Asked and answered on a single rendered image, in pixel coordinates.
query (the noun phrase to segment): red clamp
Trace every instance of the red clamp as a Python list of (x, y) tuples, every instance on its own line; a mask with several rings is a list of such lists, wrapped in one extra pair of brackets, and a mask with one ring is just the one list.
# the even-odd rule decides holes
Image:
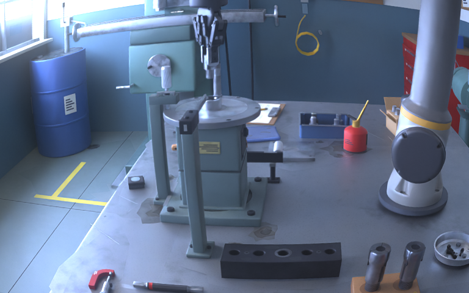
[(93, 275), (91, 276), (90, 283), (88, 284), (88, 287), (90, 289), (96, 289), (97, 282), (99, 282), (100, 279), (103, 278), (103, 277), (108, 277), (109, 274), (111, 274), (111, 276), (114, 276), (115, 275), (114, 270), (97, 270), (97, 271), (95, 271), (93, 273)]

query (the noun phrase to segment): yellow tape line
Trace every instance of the yellow tape line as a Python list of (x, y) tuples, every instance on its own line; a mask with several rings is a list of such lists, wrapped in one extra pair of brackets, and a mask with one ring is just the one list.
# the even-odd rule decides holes
[(404, 107), (401, 107), (401, 114), (409, 119), (410, 121), (418, 124), (422, 127), (433, 129), (433, 130), (448, 130), (451, 127), (451, 123), (436, 123), (431, 122), (420, 117), (415, 116), (414, 114), (407, 111)]
[(75, 177), (75, 175), (80, 171), (83, 166), (85, 166), (86, 162), (81, 162), (78, 167), (73, 170), (73, 172), (66, 178), (66, 180), (59, 186), (59, 188), (54, 192), (52, 195), (34, 195), (35, 198), (42, 198), (45, 200), (57, 200), (57, 201), (66, 201), (69, 203), (82, 203), (82, 204), (92, 204), (95, 206), (105, 206), (107, 203), (103, 201), (94, 201), (94, 200), (78, 200), (75, 198), (66, 198), (66, 197), (59, 197), (59, 194), (63, 191), (65, 186)]
[[(296, 49), (298, 50), (298, 52), (300, 52), (301, 54), (305, 55), (305, 56), (312, 56), (314, 54), (316, 54), (318, 51), (319, 51), (319, 40), (318, 38), (316, 38), (315, 35), (313, 35), (311, 32), (302, 32), (301, 34), (299, 34), (300, 32), (300, 26), (301, 26), (301, 22), (303, 22), (303, 20), (305, 19), (306, 15), (303, 16), (303, 18), (300, 20), (300, 24), (298, 24), (298, 30), (296, 31), (296, 39), (295, 39), (295, 45), (296, 45)], [(312, 52), (305, 52), (303, 50), (300, 49), (300, 47), (298, 47), (298, 39), (304, 35), (310, 35), (312, 36), (316, 42), (318, 43), (316, 49)]]

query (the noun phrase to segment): yellow ring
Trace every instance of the yellow ring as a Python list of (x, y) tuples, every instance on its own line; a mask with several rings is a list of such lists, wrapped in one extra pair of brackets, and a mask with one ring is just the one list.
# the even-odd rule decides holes
[(415, 116), (414, 114), (410, 113), (407, 111), (404, 107), (401, 107), (401, 114), (409, 119), (410, 121), (414, 122), (415, 124), (418, 124), (422, 127), (433, 129), (433, 130), (448, 130), (451, 127), (451, 122), (450, 123), (436, 123), (436, 122), (431, 122), (425, 119), (422, 119), (420, 117)]
[[(311, 32), (302, 32), (301, 34), (299, 34), (300, 32), (300, 26), (301, 26), (301, 22), (303, 22), (303, 20), (305, 19), (306, 15), (303, 16), (303, 18), (300, 20), (300, 24), (298, 24), (298, 30), (296, 31), (296, 39), (295, 39), (295, 45), (296, 45), (296, 49), (298, 50), (298, 52), (300, 52), (301, 54), (305, 55), (305, 56), (312, 56), (314, 54), (316, 54), (318, 51), (319, 51), (319, 40), (318, 38), (316, 38), (315, 35), (313, 35)], [(318, 45), (316, 46), (316, 49), (312, 52), (305, 52), (303, 50), (300, 49), (300, 47), (298, 47), (298, 39), (304, 35), (310, 35), (312, 36), (316, 42), (318, 43)]]

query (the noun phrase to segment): yellow floor marking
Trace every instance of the yellow floor marking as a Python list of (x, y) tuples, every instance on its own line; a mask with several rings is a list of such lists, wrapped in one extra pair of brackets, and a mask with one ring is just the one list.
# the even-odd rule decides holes
[(57, 201), (66, 201), (69, 203), (82, 203), (82, 204), (92, 204), (95, 206), (105, 206), (107, 202), (104, 201), (94, 201), (94, 200), (78, 200), (75, 198), (66, 198), (66, 197), (59, 197), (59, 194), (63, 191), (65, 186), (75, 177), (75, 175), (80, 171), (83, 166), (85, 166), (86, 162), (81, 162), (78, 167), (73, 170), (73, 172), (66, 178), (66, 180), (59, 186), (59, 188), (54, 192), (52, 195), (34, 195), (35, 198), (42, 198), (45, 200), (57, 200)]

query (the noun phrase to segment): red tool cabinet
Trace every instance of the red tool cabinet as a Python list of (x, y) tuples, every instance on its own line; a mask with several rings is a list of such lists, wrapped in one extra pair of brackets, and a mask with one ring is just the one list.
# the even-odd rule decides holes
[[(412, 76), (413, 76), (413, 65), (415, 63), (415, 51), (417, 48), (417, 35), (408, 34), (406, 32), (402, 33), (404, 37), (404, 42), (402, 44), (402, 53), (404, 55), (404, 94), (410, 94), (410, 89), (412, 88)], [(456, 52), (456, 62), (457, 65), (469, 69), (469, 48), (464, 47), (464, 49), (458, 49)], [(451, 126), (456, 132), (459, 132), (459, 113), (457, 111), (457, 105), (460, 104), (458, 99), (451, 90), (451, 95), (449, 96), (448, 110), (453, 118)]]

